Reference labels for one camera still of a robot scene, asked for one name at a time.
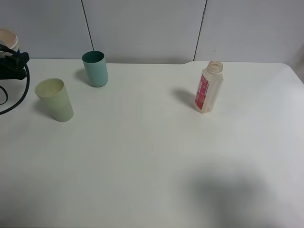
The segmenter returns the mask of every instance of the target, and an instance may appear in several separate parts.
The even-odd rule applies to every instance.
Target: table surface
[[[108,64],[94,88],[81,60],[30,60],[28,96],[0,117],[0,226],[304,227],[304,85],[285,64],[223,64],[200,114],[207,62]],[[34,93],[51,77],[66,84],[68,122]],[[8,105],[24,83],[1,81]]]

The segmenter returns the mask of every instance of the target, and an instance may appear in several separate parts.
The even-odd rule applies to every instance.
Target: pink label
[[[195,104],[198,106],[200,110],[202,110],[203,108],[208,86],[209,86],[209,82],[204,77],[204,75],[201,75],[198,92],[196,93],[196,98],[195,98]]]

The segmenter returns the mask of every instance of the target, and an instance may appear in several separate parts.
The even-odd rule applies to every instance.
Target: plastic bottle
[[[198,91],[194,106],[200,113],[210,112],[219,90],[223,84],[223,64],[218,61],[209,62],[206,69],[201,72]]]

